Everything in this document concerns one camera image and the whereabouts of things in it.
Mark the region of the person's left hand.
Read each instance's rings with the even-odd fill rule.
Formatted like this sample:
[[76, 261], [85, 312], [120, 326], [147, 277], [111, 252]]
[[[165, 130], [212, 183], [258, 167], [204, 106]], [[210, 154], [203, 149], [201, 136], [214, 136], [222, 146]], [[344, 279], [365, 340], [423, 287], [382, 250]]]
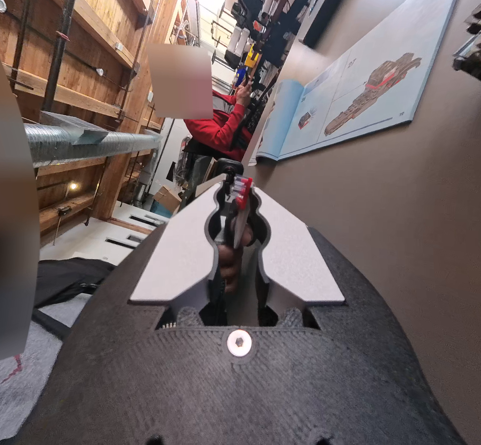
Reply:
[[239, 247], [234, 249], [227, 244], [218, 244], [220, 276], [225, 283], [225, 293], [236, 291], [242, 267], [244, 248], [254, 242], [255, 236], [249, 224], [245, 226]]

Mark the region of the black patterned bag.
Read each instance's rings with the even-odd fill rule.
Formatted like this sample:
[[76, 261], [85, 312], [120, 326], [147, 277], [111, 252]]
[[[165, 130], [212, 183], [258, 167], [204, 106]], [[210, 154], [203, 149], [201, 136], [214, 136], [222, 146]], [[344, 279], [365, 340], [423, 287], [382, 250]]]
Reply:
[[268, 86], [251, 100], [243, 118], [242, 130], [246, 130], [251, 135], [254, 134], [278, 79], [278, 76], [274, 77]]

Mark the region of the grey desk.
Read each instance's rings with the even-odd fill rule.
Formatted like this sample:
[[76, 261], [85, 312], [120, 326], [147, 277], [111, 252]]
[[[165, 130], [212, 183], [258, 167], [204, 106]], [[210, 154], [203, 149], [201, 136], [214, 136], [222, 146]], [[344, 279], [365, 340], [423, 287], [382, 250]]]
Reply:
[[411, 124], [250, 167], [397, 316], [444, 411], [480, 444], [480, 81], [452, 68], [457, 0]]

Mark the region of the silver ventilation duct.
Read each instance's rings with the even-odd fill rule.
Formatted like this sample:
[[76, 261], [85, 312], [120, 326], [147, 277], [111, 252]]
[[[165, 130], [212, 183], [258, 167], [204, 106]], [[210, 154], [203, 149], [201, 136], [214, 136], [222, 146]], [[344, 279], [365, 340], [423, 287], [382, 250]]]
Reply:
[[35, 168], [157, 149], [160, 135], [107, 131], [78, 117], [42, 111], [24, 123]]

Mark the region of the partly built brick model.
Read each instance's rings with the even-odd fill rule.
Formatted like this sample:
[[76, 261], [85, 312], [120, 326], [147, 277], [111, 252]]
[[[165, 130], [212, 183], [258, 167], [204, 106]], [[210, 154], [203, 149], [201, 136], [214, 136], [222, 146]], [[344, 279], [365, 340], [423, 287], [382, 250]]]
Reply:
[[480, 6], [465, 20], [469, 39], [453, 54], [452, 67], [480, 81]]

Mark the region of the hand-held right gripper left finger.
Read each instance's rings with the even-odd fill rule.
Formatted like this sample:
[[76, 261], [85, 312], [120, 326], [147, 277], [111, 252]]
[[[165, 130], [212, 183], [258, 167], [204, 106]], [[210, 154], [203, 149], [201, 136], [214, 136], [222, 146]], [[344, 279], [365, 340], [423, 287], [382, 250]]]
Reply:
[[215, 238], [221, 230], [224, 182], [214, 183], [167, 223], [129, 303], [202, 310], [222, 294]]

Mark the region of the black ceiling pipe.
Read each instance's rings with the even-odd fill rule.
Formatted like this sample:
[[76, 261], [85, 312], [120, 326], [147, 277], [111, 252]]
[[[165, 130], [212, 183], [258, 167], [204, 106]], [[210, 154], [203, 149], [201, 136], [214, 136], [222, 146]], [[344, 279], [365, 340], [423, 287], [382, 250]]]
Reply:
[[53, 56], [47, 84], [45, 88], [44, 100], [41, 111], [51, 111], [55, 98], [58, 78], [63, 61], [63, 55], [67, 41], [69, 41], [69, 31], [76, 0], [64, 0], [62, 18], [59, 29], [56, 31], [57, 37], [53, 47]]

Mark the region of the red and clear brick assembly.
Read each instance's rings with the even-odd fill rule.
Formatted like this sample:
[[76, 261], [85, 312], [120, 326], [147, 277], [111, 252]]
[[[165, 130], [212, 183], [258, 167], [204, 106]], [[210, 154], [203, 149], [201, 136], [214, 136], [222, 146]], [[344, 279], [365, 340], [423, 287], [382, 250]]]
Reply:
[[253, 184], [251, 177], [235, 175], [234, 181], [230, 188], [232, 202], [235, 203], [238, 210], [245, 210], [249, 202], [250, 190]]

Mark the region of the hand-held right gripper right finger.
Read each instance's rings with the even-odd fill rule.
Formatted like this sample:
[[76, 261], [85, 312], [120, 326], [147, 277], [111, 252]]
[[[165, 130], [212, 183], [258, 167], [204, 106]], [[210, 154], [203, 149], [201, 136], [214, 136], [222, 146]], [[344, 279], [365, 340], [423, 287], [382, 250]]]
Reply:
[[258, 269], [267, 288], [266, 306], [280, 316], [290, 308], [344, 304], [307, 225], [257, 186], [251, 203], [252, 226], [259, 227]]

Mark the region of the cardboard box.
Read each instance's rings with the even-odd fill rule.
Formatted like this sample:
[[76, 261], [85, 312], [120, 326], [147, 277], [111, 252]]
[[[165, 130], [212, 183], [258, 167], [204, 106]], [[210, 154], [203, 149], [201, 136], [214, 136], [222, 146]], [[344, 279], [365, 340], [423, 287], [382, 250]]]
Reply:
[[153, 200], [165, 208], [170, 214], [174, 214], [182, 203], [182, 198], [179, 194], [167, 185], [160, 187], [157, 193], [153, 195]]

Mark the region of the light blue instruction booklet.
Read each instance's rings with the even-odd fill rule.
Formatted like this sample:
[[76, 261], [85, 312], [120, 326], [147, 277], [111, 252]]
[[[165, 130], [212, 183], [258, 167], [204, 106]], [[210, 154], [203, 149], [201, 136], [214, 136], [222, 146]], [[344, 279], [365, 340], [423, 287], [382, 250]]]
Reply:
[[282, 80], [251, 163], [411, 123], [455, 0], [405, 0], [306, 85]]

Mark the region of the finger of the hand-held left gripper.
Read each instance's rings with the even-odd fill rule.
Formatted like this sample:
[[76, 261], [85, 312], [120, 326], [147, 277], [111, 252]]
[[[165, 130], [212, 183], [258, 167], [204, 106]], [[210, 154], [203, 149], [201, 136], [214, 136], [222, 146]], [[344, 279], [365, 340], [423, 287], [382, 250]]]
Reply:
[[245, 206], [244, 209], [237, 210], [237, 216], [235, 219], [235, 226], [234, 226], [234, 238], [233, 238], [234, 249], [238, 249], [240, 247], [244, 230], [249, 217], [249, 213], [250, 213], [250, 206]]
[[206, 195], [212, 198], [213, 202], [220, 204], [225, 198], [224, 187], [228, 176], [226, 173], [211, 178], [207, 182], [204, 182], [197, 186], [195, 191], [195, 200]]

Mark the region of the person's clothed torso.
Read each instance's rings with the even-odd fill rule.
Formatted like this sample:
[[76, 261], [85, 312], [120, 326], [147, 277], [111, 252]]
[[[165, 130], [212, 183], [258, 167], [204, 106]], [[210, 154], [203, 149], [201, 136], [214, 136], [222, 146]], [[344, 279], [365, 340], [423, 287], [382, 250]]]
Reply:
[[1, 360], [1, 444], [14, 442], [51, 375], [70, 328], [115, 267], [82, 257], [39, 261], [25, 350]]

